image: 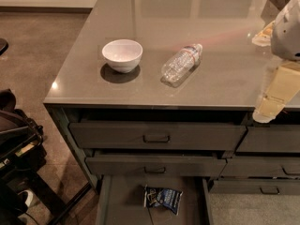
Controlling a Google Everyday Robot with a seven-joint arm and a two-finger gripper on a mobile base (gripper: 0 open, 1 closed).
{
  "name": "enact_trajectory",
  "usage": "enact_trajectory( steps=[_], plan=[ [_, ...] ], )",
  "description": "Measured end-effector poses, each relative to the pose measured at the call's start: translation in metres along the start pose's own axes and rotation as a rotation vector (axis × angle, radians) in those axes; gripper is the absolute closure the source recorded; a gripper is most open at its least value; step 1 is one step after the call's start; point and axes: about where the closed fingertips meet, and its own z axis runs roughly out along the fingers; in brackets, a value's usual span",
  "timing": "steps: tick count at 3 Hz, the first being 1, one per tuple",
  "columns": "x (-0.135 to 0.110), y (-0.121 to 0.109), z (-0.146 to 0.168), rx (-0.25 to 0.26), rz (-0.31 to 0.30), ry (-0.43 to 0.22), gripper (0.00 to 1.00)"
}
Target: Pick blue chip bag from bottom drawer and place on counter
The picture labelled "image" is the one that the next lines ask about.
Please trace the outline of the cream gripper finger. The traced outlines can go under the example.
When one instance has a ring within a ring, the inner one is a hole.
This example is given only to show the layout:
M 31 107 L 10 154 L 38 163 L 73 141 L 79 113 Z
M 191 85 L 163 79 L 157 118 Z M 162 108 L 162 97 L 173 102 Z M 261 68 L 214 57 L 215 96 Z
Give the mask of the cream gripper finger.
M 282 61 L 278 67 L 268 67 L 252 114 L 253 120 L 263 124 L 274 120 L 299 91 L 299 62 Z
M 252 38 L 252 43 L 261 47 L 270 46 L 274 23 L 275 22 L 270 22 L 267 24 L 263 30 Z

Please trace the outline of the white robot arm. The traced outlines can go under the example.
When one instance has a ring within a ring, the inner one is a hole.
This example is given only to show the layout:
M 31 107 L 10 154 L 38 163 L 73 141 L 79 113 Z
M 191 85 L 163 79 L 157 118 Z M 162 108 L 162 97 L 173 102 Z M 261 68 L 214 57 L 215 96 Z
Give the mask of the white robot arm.
M 300 91 L 300 0 L 290 0 L 252 43 L 269 46 L 271 53 L 281 58 L 277 67 L 266 70 L 252 114 L 256 122 L 269 123 Z

